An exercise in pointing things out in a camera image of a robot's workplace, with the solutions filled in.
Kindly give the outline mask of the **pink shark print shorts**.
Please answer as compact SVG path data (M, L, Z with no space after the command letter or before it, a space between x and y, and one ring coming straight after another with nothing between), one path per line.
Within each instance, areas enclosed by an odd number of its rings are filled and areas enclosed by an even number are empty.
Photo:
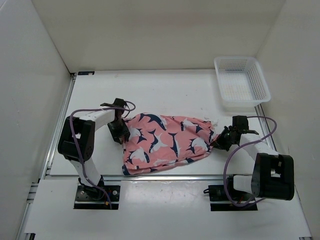
M130 136L123 143L125 176L162 172L210 155L216 138L209 120L140 113L124 121Z

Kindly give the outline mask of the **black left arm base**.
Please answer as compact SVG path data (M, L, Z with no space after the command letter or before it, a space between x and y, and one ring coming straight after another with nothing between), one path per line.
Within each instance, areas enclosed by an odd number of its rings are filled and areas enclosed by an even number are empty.
M73 208L76 210L118 210L121 186L105 185L104 190L111 203L108 202L108 198L103 191L79 183Z

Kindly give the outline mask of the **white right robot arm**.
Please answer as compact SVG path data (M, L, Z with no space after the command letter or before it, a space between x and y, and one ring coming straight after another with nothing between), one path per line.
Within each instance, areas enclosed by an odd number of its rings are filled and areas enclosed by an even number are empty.
M290 201L295 195L294 160L269 147L264 140L270 136L260 137L257 131L250 129L248 116L236 115L232 125L225 126L210 144L225 151L237 146L228 156L222 174L224 193L236 207L246 207L251 201L259 203L264 199ZM239 150L245 150L254 160L253 172L228 177L229 163Z

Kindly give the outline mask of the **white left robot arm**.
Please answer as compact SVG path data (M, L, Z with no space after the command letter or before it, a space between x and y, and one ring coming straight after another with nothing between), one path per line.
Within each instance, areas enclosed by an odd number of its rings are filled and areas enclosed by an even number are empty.
M130 137L123 114L130 113L135 107L130 101L116 98L113 103L102 103L99 108L74 110L65 119L58 153L73 165L79 183L88 187L87 194L93 200L100 200L105 194L103 177L92 159L96 131L107 126L113 141L121 145Z

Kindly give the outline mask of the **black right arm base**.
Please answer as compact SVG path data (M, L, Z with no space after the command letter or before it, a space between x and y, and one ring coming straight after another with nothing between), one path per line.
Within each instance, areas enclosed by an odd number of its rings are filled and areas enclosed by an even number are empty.
M239 212L258 210L255 199L253 199L247 206L234 206L227 198L223 185L209 185L203 190L203 194L209 196L211 212Z

